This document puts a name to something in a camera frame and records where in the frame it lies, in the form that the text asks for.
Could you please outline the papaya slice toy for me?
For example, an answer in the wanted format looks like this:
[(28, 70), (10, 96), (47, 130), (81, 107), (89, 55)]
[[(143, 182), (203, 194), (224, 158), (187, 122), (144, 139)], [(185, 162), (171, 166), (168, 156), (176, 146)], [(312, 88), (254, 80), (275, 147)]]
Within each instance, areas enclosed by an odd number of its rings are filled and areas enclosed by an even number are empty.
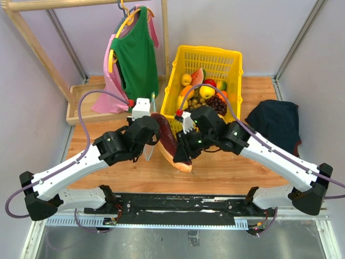
[(191, 173), (192, 163), (191, 162), (174, 162), (173, 158), (177, 151), (177, 140), (170, 128), (170, 123), (165, 116), (155, 112), (150, 115), (159, 124), (160, 140), (158, 147), (165, 157), (165, 159), (179, 171), (184, 173)]

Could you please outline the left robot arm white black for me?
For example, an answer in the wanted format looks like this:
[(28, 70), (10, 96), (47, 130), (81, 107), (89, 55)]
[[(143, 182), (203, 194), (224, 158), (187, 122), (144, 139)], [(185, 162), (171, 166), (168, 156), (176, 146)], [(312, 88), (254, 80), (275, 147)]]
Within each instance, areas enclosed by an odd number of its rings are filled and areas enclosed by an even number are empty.
[(68, 186), (118, 162), (137, 162), (145, 145), (153, 146), (159, 141), (159, 128), (155, 119), (145, 115), (129, 126), (104, 133), (79, 155), (51, 169), (37, 174), (22, 173), (19, 179), (29, 217), (40, 221), (62, 210), (77, 208), (100, 214), (113, 212), (119, 203), (109, 186), (77, 190)]

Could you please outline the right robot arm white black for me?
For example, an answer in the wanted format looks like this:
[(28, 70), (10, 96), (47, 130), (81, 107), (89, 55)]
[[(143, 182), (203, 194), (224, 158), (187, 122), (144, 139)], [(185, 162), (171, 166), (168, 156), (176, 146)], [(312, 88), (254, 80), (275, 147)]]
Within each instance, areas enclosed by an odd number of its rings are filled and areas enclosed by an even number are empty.
[(190, 162), (212, 146), (254, 160), (288, 181), (283, 186), (252, 187), (244, 209), (256, 216), (265, 209), (294, 207), (312, 216), (319, 214), (333, 169), (323, 163), (304, 161), (272, 144), (260, 133), (235, 120), (226, 123), (211, 107), (192, 113), (178, 110), (175, 120), (183, 125), (177, 133), (174, 162)]

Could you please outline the green tank top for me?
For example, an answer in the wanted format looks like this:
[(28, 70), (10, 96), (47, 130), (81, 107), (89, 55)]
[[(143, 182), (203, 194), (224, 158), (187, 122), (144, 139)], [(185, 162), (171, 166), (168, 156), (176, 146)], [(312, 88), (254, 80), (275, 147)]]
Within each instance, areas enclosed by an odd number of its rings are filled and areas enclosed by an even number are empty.
[(158, 74), (154, 41), (148, 29), (148, 9), (141, 6), (134, 14), (139, 17), (134, 27), (123, 37), (114, 37), (110, 49), (122, 74), (122, 88), (129, 108), (137, 98), (158, 94)]

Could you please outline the yellow lemon toy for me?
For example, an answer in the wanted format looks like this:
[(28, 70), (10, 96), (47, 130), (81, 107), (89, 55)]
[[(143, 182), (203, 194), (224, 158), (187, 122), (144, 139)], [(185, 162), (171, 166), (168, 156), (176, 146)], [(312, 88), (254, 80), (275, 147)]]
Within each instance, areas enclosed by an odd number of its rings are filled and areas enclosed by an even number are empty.
[(188, 99), (185, 100), (185, 102), (182, 102), (184, 99), (184, 96), (179, 95), (176, 102), (176, 109), (179, 110), (181, 108), (181, 104), (183, 103), (182, 110), (186, 110), (188, 108)]

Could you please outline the pink shirt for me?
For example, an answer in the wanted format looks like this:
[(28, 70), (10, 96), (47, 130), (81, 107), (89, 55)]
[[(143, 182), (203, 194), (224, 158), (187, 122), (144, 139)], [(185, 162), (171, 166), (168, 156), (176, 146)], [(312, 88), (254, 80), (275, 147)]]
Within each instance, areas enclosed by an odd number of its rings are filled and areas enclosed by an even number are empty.
[(92, 106), (92, 111), (97, 113), (121, 113), (131, 110), (127, 105), (127, 96), (122, 88), (122, 74), (117, 63), (114, 64), (113, 72), (108, 73), (107, 58), (109, 55), (109, 48), (114, 39), (115, 33), (113, 33), (109, 39), (108, 46), (106, 48), (104, 60), (103, 60), (103, 75), (105, 79), (104, 92), (100, 94), (96, 103)]

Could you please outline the green grape bunch toy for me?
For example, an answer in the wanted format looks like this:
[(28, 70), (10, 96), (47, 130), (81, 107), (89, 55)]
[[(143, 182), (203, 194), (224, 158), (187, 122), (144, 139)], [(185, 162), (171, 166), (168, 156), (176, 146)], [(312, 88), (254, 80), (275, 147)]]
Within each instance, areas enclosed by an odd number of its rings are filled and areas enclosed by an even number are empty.
[(188, 108), (189, 109), (197, 109), (198, 107), (205, 106), (206, 102), (204, 98), (193, 97), (188, 100)]

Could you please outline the orange mango toy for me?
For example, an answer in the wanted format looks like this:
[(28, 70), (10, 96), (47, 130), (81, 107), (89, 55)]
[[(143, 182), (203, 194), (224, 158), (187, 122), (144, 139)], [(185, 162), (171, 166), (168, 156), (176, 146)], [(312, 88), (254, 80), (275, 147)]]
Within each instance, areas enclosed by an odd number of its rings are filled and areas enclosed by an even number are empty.
[(189, 94), (187, 94), (187, 92), (188, 92), (191, 88), (192, 88), (192, 85), (188, 85), (188, 86), (184, 87), (183, 90), (180, 92), (179, 96), (180, 96), (180, 97), (185, 97), (185, 96), (187, 96), (187, 97), (186, 97), (186, 100), (191, 99), (191, 98), (194, 97), (194, 95), (195, 95), (195, 90), (191, 90), (191, 91), (189, 92)]

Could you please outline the yellow peach toy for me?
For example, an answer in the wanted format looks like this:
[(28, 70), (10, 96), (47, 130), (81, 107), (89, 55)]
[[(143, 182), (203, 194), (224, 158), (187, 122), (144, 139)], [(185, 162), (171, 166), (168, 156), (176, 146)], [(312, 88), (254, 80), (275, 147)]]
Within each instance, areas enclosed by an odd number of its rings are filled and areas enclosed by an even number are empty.
[(181, 82), (181, 85), (183, 85), (184, 87), (189, 86), (191, 84), (191, 82), (192, 82), (191, 75), (187, 74), (187, 73), (183, 74), (181, 76), (180, 82)]

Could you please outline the yellow apple toy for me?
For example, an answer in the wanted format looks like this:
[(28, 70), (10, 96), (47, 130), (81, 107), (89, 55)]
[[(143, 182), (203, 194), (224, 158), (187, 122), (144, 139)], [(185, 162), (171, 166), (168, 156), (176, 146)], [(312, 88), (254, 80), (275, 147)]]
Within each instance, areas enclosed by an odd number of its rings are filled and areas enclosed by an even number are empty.
[(216, 94), (213, 86), (202, 85), (199, 89), (199, 95), (204, 99), (209, 99)]

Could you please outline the wooden clothes rack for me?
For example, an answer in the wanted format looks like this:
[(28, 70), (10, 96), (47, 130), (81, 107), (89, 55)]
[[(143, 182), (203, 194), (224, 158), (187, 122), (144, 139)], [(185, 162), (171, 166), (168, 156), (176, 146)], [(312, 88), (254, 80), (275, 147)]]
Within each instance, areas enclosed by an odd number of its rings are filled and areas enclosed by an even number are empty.
[(1, 19), (1, 128), (51, 125), (81, 76), (44, 11), (29, 15), (31, 28), (2, 1)]

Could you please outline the watermelon slice toy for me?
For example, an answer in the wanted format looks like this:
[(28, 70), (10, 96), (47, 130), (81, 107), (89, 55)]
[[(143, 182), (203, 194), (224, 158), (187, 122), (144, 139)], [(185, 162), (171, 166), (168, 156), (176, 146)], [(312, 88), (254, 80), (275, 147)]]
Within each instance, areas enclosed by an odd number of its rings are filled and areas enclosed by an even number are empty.
[(203, 83), (206, 77), (206, 71), (201, 67), (198, 70), (196, 70), (192, 75), (191, 75), (191, 86), (195, 86), (198, 84)]

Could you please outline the orange fruit toy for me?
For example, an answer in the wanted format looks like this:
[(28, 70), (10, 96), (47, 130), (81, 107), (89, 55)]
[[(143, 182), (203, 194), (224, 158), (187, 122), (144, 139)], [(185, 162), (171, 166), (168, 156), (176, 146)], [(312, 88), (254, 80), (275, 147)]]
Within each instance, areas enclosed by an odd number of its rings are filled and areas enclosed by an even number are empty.
[(226, 91), (221, 91), (220, 93), (217, 94), (219, 96), (219, 98), (226, 102), (226, 100), (228, 99), (228, 96), (227, 96), (227, 92)]

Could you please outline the red apple toy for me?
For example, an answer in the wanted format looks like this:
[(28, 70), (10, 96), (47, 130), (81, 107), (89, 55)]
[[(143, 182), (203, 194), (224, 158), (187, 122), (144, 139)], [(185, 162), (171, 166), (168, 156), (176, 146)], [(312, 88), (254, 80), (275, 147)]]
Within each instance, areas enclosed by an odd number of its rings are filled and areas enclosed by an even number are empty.
[(213, 79), (206, 79), (203, 81), (203, 84), (206, 84), (207, 86), (211, 85), (213, 87), (216, 87), (216, 82)]

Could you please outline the green red mango toy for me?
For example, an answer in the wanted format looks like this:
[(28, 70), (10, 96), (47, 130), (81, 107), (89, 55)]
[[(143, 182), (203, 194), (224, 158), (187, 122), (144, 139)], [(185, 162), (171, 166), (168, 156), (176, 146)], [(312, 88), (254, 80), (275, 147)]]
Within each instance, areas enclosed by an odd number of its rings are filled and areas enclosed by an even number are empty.
[(220, 91), (227, 91), (226, 81), (224, 81), (224, 80), (217, 81), (216, 88), (218, 88)]

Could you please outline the yellow plastic basket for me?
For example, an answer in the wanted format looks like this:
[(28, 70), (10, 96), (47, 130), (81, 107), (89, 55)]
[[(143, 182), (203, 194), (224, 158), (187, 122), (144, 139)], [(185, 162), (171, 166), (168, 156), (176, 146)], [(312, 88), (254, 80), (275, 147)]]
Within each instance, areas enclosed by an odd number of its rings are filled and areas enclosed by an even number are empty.
[(170, 123), (174, 134), (182, 130), (182, 123), (174, 116), (187, 90), (204, 82), (217, 87), (225, 98), (210, 87), (198, 87), (187, 97), (183, 110), (191, 112), (200, 106), (211, 106), (225, 122), (234, 121), (233, 114), (240, 118), (243, 101), (243, 57), (240, 52), (218, 47), (181, 45), (172, 67), (161, 114)]

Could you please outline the dark navy cloth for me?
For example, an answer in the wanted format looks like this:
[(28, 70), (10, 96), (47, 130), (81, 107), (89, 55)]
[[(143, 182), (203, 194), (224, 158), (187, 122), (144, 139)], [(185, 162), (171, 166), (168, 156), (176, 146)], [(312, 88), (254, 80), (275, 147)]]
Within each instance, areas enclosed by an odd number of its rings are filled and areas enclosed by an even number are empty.
[(271, 143), (298, 157), (299, 106), (289, 101), (261, 101), (247, 116), (248, 125)]

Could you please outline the yellow clothes hanger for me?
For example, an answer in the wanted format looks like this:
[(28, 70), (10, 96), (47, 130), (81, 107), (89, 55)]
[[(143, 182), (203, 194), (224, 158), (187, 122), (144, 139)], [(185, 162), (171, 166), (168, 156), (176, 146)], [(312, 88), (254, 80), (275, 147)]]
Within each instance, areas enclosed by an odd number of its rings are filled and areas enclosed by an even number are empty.
[[(124, 1), (117, 1), (118, 8), (123, 11), (123, 19), (121, 20), (118, 27), (115, 29), (115, 36), (114, 38), (120, 38), (121, 36), (125, 36), (128, 31), (131, 30), (133, 27), (132, 24), (136, 21), (136, 14), (141, 10), (143, 5), (136, 5), (131, 9), (128, 9), (124, 5)], [(150, 8), (147, 8), (147, 24), (149, 34), (154, 42), (154, 46), (156, 48), (159, 47), (159, 40), (156, 34), (153, 18), (155, 17), (153, 11)], [(112, 47), (109, 48), (109, 55), (107, 58), (107, 68), (108, 73), (113, 72), (114, 64), (118, 61), (118, 58), (115, 54), (115, 51)]]

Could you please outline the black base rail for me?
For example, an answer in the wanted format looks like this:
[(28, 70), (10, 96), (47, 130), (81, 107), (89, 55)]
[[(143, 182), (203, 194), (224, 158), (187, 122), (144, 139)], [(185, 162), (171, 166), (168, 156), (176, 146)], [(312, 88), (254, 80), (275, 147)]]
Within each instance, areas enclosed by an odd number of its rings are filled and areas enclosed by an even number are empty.
[(104, 216), (109, 226), (119, 215), (119, 226), (158, 228), (232, 228), (237, 217), (259, 217), (266, 223), (273, 209), (254, 209), (243, 196), (116, 194), (109, 205), (84, 208), (85, 214)]

